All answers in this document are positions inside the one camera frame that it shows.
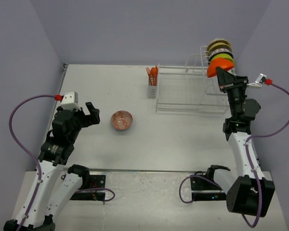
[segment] purple wall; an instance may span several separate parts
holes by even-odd
[[[289,1],[272,0],[236,63],[238,74],[255,80],[266,74],[289,91]],[[249,90],[262,106],[253,123],[254,134],[279,129],[289,118],[289,97],[274,87]],[[289,127],[268,139],[255,140],[263,168],[271,171],[289,229]]]
[[[31,0],[73,64],[180,64],[214,38],[243,51],[270,0]]]
[[[37,94],[55,94],[62,64],[27,0],[0,0],[0,230],[11,219],[26,170],[33,161],[13,141],[8,120],[13,108]],[[38,155],[54,107],[39,99],[22,107],[13,122],[16,135]]]

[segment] dish rack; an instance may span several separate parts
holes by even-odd
[[[190,55],[184,66],[158,65],[156,112],[225,114],[229,108],[227,95],[220,92],[216,77],[207,78],[206,48],[202,46],[200,53]]]

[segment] red cable connector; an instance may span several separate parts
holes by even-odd
[[[273,80],[271,79],[267,79],[265,82],[264,82],[266,85],[270,86],[272,83],[273,83]]]
[[[62,99],[63,99],[62,95],[55,95],[54,96],[54,100],[56,100],[56,101],[62,101]]]

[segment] white table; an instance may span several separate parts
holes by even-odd
[[[69,65],[61,94],[78,92],[82,107],[92,102],[101,111],[101,123],[80,132],[67,167],[205,171],[217,164],[235,168],[222,132],[229,115],[157,114],[156,99],[147,97],[147,88],[145,66]],[[118,132],[110,125],[118,110],[133,115],[127,131]]]
[[[27,172],[13,218],[26,199],[35,172]],[[56,223],[56,231],[251,231],[239,214],[229,213],[225,201],[193,202],[179,199],[178,188],[191,173],[106,172],[106,187],[116,193],[103,205],[95,201],[69,201]],[[182,188],[191,199],[190,181]],[[277,195],[266,217],[253,231],[287,231]]]

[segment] dish rack tray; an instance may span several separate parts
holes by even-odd
[[[229,108],[217,78],[207,78],[206,46],[190,55],[184,66],[158,65],[156,112],[223,115]]]

